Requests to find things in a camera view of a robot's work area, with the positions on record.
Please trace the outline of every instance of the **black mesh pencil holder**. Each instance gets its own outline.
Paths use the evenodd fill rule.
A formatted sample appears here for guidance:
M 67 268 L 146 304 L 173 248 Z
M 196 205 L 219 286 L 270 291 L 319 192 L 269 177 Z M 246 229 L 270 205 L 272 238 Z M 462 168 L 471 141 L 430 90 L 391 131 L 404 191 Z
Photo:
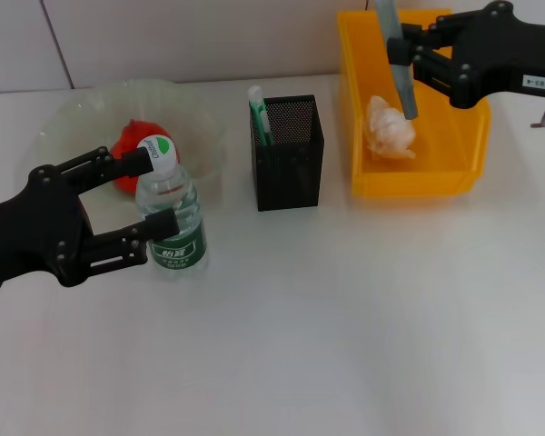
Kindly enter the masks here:
M 261 143 L 251 111 L 258 210 L 319 204 L 324 139 L 314 95 L 265 98 L 274 146 Z

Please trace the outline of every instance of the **water bottle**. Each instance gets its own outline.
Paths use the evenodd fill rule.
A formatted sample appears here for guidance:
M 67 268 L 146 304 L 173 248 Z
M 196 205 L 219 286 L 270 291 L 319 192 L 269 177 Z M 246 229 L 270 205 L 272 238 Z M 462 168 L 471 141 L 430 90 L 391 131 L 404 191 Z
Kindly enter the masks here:
M 193 181 L 177 163 L 173 141 L 159 134 L 143 139 L 154 170 L 139 177 L 135 201 L 142 216 L 172 208 L 180 233 L 160 242 L 150 241 L 155 262 L 170 276 L 189 276 L 206 268 L 208 253 L 202 207 Z

